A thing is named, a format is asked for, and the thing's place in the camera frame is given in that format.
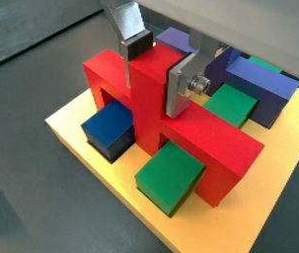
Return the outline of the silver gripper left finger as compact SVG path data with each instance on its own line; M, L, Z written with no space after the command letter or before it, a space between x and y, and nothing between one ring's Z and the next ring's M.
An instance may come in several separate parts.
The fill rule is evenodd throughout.
M100 0L100 3L116 33L127 86L131 86L129 61L152 48L152 32L145 29L140 6L133 0Z

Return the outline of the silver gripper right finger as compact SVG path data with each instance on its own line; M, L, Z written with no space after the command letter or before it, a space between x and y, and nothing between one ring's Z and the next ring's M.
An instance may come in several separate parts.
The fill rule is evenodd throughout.
M204 75L206 66L227 48L210 36L191 31L167 30L163 41L183 54L167 70L165 114L174 119L187 109L192 93L203 95L211 86Z

